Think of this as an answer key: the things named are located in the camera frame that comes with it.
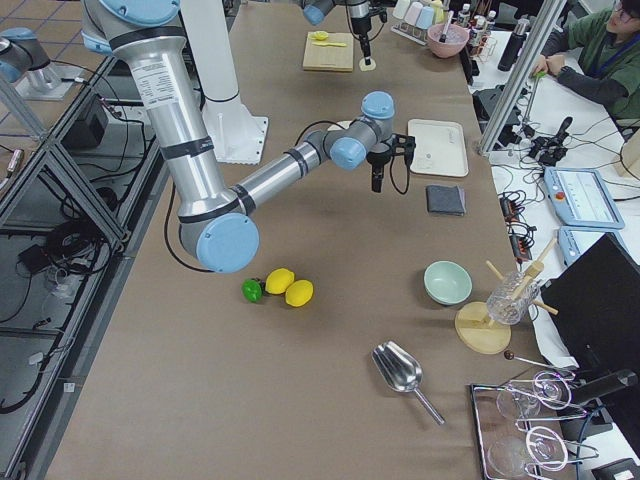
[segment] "black wallet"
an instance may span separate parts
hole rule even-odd
[[[427,211],[444,215],[462,216],[464,208],[464,189],[459,186],[427,185]]]

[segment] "black monitor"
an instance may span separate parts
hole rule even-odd
[[[591,381],[622,369],[640,375],[640,267],[611,234],[605,234],[542,298],[564,344]],[[636,455],[640,456],[640,385],[602,398]]]

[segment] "scoop handle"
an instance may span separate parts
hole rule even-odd
[[[422,406],[427,410],[427,412],[429,412],[429,415],[433,417],[436,423],[438,425],[444,425],[444,417],[438,413],[433,405],[431,405],[431,402],[427,400],[427,397],[425,397],[424,394],[417,388],[413,391],[413,393],[416,394],[416,397],[418,397],[418,400],[420,400]]]

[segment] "light blue joint cap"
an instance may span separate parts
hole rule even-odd
[[[180,11],[180,0],[100,0],[109,12],[141,27],[160,27]]]
[[[4,32],[0,32],[0,37],[7,40],[37,40],[36,34],[27,27],[8,28]]]
[[[343,137],[331,146],[329,155],[340,168],[353,170],[367,158],[367,149],[359,140]]]
[[[7,82],[13,83],[18,81],[22,74],[20,73],[20,70],[15,68],[13,65],[0,61],[0,75],[2,75]]]
[[[324,21],[324,13],[322,13],[322,10],[313,5],[304,7],[302,13],[311,25],[320,25]]]
[[[196,255],[213,272],[233,273],[253,260],[259,245],[260,234],[253,220],[241,213],[227,213],[202,231]]]
[[[101,55],[113,55],[111,45],[109,45],[105,40],[92,37],[84,32],[80,33],[82,34],[84,46],[87,50],[91,50],[92,52],[96,52]]]
[[[362,100],[362,113],[376,120],[389,120],[396,114],[393,98],[387,92],[371,92]]]

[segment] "yellow lemon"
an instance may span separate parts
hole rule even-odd
[[[285,301],[292,307],[301,307],[313,297],[313,283],[309,280],[293,282],[284,294]]]
[[[278,268],[269,274],[265,284],[265,290],[272,295],[284,293],[293,283],[296,276],[291,270]]]

